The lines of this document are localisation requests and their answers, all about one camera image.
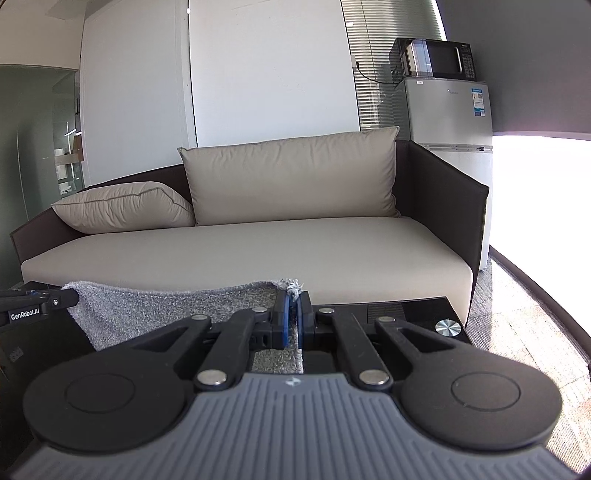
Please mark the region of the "small beige side cushion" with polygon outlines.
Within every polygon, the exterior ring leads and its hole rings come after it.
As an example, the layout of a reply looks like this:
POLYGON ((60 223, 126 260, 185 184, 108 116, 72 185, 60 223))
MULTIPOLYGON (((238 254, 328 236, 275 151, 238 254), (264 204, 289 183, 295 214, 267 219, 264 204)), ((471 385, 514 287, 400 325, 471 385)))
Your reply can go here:
POLYGON ((52 204, 54 213, 87 235, 192 227, 191 204, 160 182, 92 188, 52 204))

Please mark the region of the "grey terry towel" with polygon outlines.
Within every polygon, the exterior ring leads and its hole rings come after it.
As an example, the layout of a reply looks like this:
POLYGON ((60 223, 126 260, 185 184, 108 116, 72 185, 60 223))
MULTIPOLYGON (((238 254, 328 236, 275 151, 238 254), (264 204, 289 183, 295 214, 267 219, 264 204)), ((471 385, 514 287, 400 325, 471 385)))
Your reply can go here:
POLYGON ((65 287, 78 294, 77 304, 68 312, 97 351, 193 314, 207 314, 217 324, 238 310, 271 308, 277 294, 295 300, 303 293, 295 279, 187 292, 134 290, 89 281, 69 282, 65 287))

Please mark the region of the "black microwave oven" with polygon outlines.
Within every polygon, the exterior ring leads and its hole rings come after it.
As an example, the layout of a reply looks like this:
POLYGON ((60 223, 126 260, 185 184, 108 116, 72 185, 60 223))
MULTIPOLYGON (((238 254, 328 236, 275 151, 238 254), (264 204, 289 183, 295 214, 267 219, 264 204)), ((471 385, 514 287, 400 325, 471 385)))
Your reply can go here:
POLYGON ((410 77, 477 80, 468 43, 399 37, 394 40, 389 60, 395 85, 410 77))

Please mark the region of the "silver refrigerator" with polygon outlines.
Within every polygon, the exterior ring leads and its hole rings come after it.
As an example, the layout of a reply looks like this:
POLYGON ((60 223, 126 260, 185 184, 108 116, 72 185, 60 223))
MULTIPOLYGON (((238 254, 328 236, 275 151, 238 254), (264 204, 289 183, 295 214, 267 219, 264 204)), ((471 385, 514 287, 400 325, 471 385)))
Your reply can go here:
POLYGON ((492 185, 493 125, 483 82, 407 78, 394 89, 394 124, 483 185, 492 185))

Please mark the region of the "dark brown sofa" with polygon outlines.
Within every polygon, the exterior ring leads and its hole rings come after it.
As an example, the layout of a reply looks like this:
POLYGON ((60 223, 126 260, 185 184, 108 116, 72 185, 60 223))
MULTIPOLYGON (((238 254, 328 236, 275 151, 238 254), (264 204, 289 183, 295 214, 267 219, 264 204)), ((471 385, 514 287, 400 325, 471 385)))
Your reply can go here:
MULTIPOLYGON (((160 182, 192 206, 179 164, 83 191, 160 182)), ((481 260, 488 188, 412 141, 396 140, 396 212, 83 234, 52 206, 11 240, 25 282, 90 281, 149 291, 301 280, 319 304, 444 297, 466 320, 481 260)))

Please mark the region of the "large beige back cushion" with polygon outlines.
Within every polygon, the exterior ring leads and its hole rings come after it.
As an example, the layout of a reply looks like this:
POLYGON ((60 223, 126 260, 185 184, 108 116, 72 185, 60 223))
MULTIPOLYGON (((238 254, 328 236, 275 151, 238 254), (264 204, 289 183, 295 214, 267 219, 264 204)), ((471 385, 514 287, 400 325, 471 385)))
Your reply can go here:
POLYGON ((179 149, 199 225, 396 212, 397 127, 179 149))

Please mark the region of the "round silver table disc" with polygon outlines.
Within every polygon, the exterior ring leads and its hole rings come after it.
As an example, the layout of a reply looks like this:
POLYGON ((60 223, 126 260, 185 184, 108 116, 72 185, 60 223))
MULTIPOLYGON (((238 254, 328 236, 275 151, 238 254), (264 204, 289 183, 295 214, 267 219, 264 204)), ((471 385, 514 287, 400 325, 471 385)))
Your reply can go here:
POLYGON ((436 323, 435 330, 445 337, 456 337, 463 331, 462 325, 452 319, 443 319, 436 323))

